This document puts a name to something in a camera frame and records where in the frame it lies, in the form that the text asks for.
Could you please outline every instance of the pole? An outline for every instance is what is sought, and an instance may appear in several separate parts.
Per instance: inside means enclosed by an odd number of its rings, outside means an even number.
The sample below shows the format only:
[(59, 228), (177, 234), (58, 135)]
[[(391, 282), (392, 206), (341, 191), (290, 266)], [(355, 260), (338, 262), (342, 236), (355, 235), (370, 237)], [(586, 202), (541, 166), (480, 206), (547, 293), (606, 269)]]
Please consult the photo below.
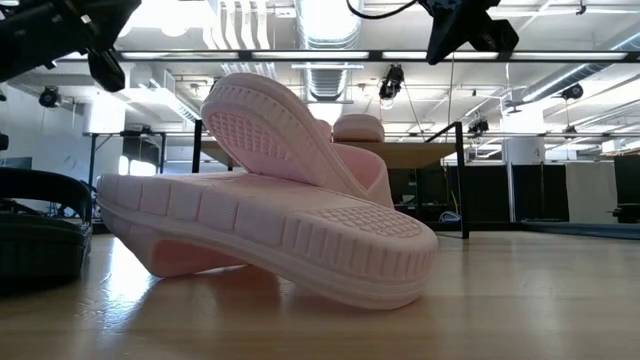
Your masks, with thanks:
[(91, 134), (91, 158), (89, 159), (89, 179), (87, 181), (89, 189), (93, 188), (93, 171), (96, 165), (96, 140), (98, 136), (98, 134)]
[(464, 137), (462, 132), (462, 123), (459, 121), (455, 122), (456, 128), (456, 155), (458, 158), (458, 197), (460, 207), (460, 232), (462, 233), (463, 239), (469, 238), (469, 218), (467, 216), (467, 189), (466, 189), (466, 168), (464, 161)]
[(165, 152), (167, 150), (167, 134), (162, 133), (160, 134), (160, 136), (162, 136), (162, 144), (160, 146), (160, 174), (164, 174), (164, 159), (165, 159)]
[(191, 172), (197, 174), (200, 172), (200, 152), (202, 151), (202, 120), (196, 120), (196, 130), (193, 134), (193, 163)]

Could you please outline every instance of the ceiling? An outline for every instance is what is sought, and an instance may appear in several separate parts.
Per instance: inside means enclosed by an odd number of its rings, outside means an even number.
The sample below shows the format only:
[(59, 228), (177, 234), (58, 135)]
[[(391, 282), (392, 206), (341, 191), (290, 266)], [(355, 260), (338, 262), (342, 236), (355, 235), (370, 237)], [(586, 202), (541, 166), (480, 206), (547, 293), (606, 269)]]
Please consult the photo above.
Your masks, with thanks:
[[(380, 14), (406, 1), (365, 0), (364, 9), (365, 12)], [(578, 16), (575, 14), (579, 7), (578, 0), (502, 0), (500, 6), (491, 10), (491, 14), (496, 19), (508, 19), (518, 31), (520, 36), (518, 50), (594, 50), (635, 24), (638, 25), (640, 32), (640, 0), (586, 0), (585, 3), (588, 6), (587, 13)], [(254, 1), (251, 1), (251, 4), (255, 12)], [(120, 50), (208, 49), (202, 39), (201, 28), (201, 24), (206, 22), (207, 18), (198, 10), (198, 6), (206, 6), (206, 3), (184, 1), (174, 6), (178, 8), (151, 7), (148, 3), (143, 4), (138, 11), (144, 12), (139, 17), (146, 20), (139, 21), (145, 24), (134, 26), (126, 36), (118, 40), (116, 48)], [(236, 6), (236, 33), (240, 37), (242, 19), (240, 1), (236, 2)], [(274, 49), (299, 48), (296, 19), (291, 16), (295, 15), (294, 1), (269, 0), (267, 8), (267, 33), (270, 46)], [(318, 14), (319, 18), (327, 22), (327, 26), (331, 26), (331, 16), (330, 8), (326, 13)], [(188, 24), (193, 27), (182, 36), (169, 37), (159, 28), (153, 28), (154, 22)], [(426, 49), (431, 24), (431, 18), (427, 13), (416, 6), (389, 19), (363, 21), (357, 48), (388, 51)], [(466, 44), (463, 49), (471, 49), (471, 47)], [(302, 72), (292, 70), (291, 65), (290, 63), (275, 65), (277, 80), (289, 86), (292, 91), (301, 94), (303, 93)], [(406, 63), (402, 64), (406, 88), (397, 96), (392, 109), (382, 110), (377, 91), (380, 78), (389, 65), (385, 63), (362, 65), (362, 70), (351, 71), (349, 91), (342, 114), (369, 113), (379, 117), (389, 133), (418, 129), (435, 131), (452, 121), (469, 122), (475, 116), (470, 111), (487, 101), (489, 96), (501, 92), (501, 95), (508, 96), (508, 91), (504, 92), (508, 87), (518, 89), (532, 85), (565, 66), (565, 64), (525, 63), (514, 63), (508, 66), (503, 63), (441, 63), (429, 66), (422, 63)], [(154, 63), (152, 68), (154, 74), (168, 71), (175, 76), (176, 92), (194, 108), (199, 106), (213, 84), (214, 78), (225, 74), (220, 63)], [(565, 103), (562, 99), (543, 100), (541, 106), (545, 115), (545, 126), (548, 130), (558, 131), (566, 127), (567, 122), (603, 114), (638, 99), (636, 95), (640, 93), (638, 81), (628, 81), (624, 86), (615, 87), (639, 73), (640, 68), (637, 65), (614, 65), (581, 82), (585, 94), (579, 101), (570, 100)], [(35, 74), (88, 74), (88, 69), (82, 64), (61, 64), (53, 72), (37, 70)], [(91, 101), (91, 94), (97, 90), (79, 86), (69, 87), (66, 91), (68, 96)], [(489, 120), (492, 131), (500, 129), (502, 114), (499, 105), (500, 102), (497, 99), (488, 100), (488, 106), (482, 108), (481, 115)], [(165, 115), (146, 117), (138, 115), (128, 118), (127, 121), (146, 122), (152, 126), (162, 126), (165, 130), (172, 129), (172, 126), (174, 131), (185, 129), (184, 121), (179, 117), (171, 118)], [(625, 113), (625, 116), (595, 123), (585, 131), (607, 131), (615, 126), (636, 122), (640, 125), (640, 107), (638, 111), (632, 109)], [(388, 140), (398, 141), (399, 138), (390, 137)]]

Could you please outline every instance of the pink slide sandal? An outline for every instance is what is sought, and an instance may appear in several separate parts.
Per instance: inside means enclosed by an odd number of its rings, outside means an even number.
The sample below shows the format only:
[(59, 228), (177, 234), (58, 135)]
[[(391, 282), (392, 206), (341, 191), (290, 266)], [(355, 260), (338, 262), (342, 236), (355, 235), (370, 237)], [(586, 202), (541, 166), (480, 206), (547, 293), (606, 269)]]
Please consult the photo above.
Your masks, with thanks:
[(330, 144), (293, 93), (258, 76), (220, 80), (203, 121), (250, 174), (98, 183), (105, 224), (152, 274), (250, 263), (359, 307), (420, 296), (437, 239), (390, 208), (379, 157)]

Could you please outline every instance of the air duct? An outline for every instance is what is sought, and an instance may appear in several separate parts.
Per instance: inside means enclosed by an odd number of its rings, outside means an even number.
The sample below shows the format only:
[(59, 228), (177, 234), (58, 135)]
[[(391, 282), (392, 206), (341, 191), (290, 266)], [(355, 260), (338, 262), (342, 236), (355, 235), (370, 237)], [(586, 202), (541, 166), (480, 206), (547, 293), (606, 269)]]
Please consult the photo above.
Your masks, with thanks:
[[(600, 51), (638, 51), (640, 50), (640, 29), (638, 24), (628, 28), (615, 38), (599, 47)], [(527, 87), (521, 94), (522, 101), (515, 105), (540, 101), (549, 96), (577, 84), (578, 82), (608, 68), (611, 63), (591, 63), (582, 65), (568, 65), (542, 79), (538, 83)]]
[[(349, 0), (361, 10), (363, 0)], [(310, 50), (353, 49), (360, 33), (360, 18), (344, 0), (296, 0), (301, 47)], [(348, 70), (305, 70), (308, 95), (322, 102), (339, 100), (345, 93)]]

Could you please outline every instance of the wooden desk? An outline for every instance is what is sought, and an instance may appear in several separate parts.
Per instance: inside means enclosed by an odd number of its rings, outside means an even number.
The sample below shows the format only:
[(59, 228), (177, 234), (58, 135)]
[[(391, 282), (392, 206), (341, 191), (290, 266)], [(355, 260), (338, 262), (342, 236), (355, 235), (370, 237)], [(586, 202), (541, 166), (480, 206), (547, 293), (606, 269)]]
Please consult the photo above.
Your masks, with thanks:
[(363, 311), (254, 267), (159, 280), (109, 236), (84, 278), (0, 298), (0, 359), (637, 359), (640, 244), (441, 239), (424, 297)]
[[(359, 147), (378, 154), (389, 169), (421, 169), (456, 152), (455, 144), (441, 143), (354, 142), (340, 144)], [(202, 152), (226, 166), (233, 165), (233, 160), (222, 150), (217, 141), (203, 141)]]

